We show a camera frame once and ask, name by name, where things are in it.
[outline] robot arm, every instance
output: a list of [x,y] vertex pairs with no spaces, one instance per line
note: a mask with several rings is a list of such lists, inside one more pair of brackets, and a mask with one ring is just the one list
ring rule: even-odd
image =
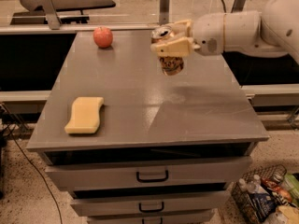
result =
[[[262,13],[207,14],[195,22],[167,24],[153,31],[151,50],[163,61],[182,59],[195,50],[201,55],[238,51],[268,58],[289,53],[299,63],[298,7],[299,0],[269,0]],[[176,67],[168,63],[169,68]]]

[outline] black wire basket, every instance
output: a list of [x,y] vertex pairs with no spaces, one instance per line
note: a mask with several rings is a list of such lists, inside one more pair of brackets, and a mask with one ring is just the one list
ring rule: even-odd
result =
[[[262,178],[270,178],[273,174],[284,176],[287,174],[287,170],[283,165],[270,166],[267,168],[259,168],[245,173],[242,178],[246,182],[249,182],[254,175],[259,175]],[[235,203],[243,215],[245,221],[249,224],[261,224],[262,222],[258,219],[256,211],[252,206],[249,195],[243,192],[239,187],[238,183],[235,183],[232,190],[232,196]]]

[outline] yellow sponge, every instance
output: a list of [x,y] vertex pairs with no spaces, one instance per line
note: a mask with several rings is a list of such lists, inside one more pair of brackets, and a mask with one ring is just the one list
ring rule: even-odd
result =
[[99,109],[103,97],[78,97],[72,104],[71,118],[64,127],[66,133],[95,133],[100,126]]

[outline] red apple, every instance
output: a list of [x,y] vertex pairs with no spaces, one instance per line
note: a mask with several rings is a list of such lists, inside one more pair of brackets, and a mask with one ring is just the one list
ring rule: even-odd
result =
[[105,26],[97,27],[93,31],[93,40],[99,48],[104,49],[111,46],[113,34],[111,30]]

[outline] drawer handle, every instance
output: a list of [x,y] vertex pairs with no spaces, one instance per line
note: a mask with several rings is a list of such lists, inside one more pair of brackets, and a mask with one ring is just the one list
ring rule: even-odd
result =
[[159,224],[163,224],[163,219],[161,217],[160,217],[160,223]]
[[141,213],[157,213],[157,212],[162,212],[163,210],[164,210],[164,202],[161,202],[161,208],[154,209],[154,210],[143,210],[142,203],[139,204],[139,211]]
[[137,178],[137,181],[139,183],[158,183],[158,182],[164,182],[166,181],[168,178],[169,178],[169,173],[168,173],[168,170],[165,170],[165,177],[163,178],[157,178],[157,179],[141,179],[140,178],[140,173],[137,172],[136,173],[136,178]]

